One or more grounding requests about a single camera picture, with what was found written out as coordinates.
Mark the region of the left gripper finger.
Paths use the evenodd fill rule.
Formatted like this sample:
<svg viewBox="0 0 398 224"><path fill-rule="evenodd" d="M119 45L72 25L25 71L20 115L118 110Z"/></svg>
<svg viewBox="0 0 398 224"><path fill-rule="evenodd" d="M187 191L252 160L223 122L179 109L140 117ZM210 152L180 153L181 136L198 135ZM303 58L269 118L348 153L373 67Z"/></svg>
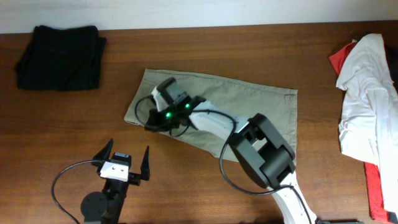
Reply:
<svg viewBox="0 0 398 224"><path fill-rule="evenodd" d="M113 139L110 139L109 142L105 145L102 150L100 150L94 157L93 160L95 161L106 161L109 159L109 156L111 154L111 150L113 147Z"/></svg>
<svg viewBox="0 0 398 224"><path fill-rule="evenodd" d="M150 179L149 149L150 147L147 146L141 163L141 180L145 181L149 181Z"/></svg>

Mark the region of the khaki shorts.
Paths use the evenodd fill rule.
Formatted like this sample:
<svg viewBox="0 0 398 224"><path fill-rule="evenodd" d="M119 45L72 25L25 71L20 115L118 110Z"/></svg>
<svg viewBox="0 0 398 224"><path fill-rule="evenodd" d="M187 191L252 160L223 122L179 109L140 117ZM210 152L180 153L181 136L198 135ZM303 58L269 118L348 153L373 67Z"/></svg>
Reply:
<svg viewBox="0 0 398 224"><path fill-rule="evenodd" d="M234 80L204 73L146 69L138 91L124 120L141 125L147 121L153 102L144 100L134 113L136 103L155 86L173 77L191 97L202 96L222 110L252 118L261 113L269 118L291 148L297 150L297 90Z"/></svg>

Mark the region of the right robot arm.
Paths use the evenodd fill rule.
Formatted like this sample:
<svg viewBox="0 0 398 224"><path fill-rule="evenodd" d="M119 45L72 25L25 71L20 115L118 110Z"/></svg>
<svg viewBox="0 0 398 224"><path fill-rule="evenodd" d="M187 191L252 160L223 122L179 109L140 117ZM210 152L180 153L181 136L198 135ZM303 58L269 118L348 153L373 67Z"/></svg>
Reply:
<svg viewBox="0 0 398 224"><path fill-rule="evenodd" d="M199 96L165 100L158 93L149 98L155 108L149 112L146 129L163 132L186 126L218 136L224 141L219 166L231 149L246 175L263 189L260 195L273 196L284 223L317 221L298 185L295 153L266 116L234 116Z"/></svg>

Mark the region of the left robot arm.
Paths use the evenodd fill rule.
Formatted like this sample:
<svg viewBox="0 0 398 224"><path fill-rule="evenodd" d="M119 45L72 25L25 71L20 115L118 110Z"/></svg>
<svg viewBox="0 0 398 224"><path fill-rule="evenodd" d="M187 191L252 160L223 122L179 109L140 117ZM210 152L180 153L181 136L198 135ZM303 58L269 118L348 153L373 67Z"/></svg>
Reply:
<svg viewBox="0 0 398 224"><path fill-rule="evenodd" d="M129 186L139 186L150 179L149 148L146 148L139 174L130 171L132 157L120 152L112 153L113 140L94 157L93 166L105 180L100 192L88 194L81 202L80 210L88 224L118 224Z"/></svg>

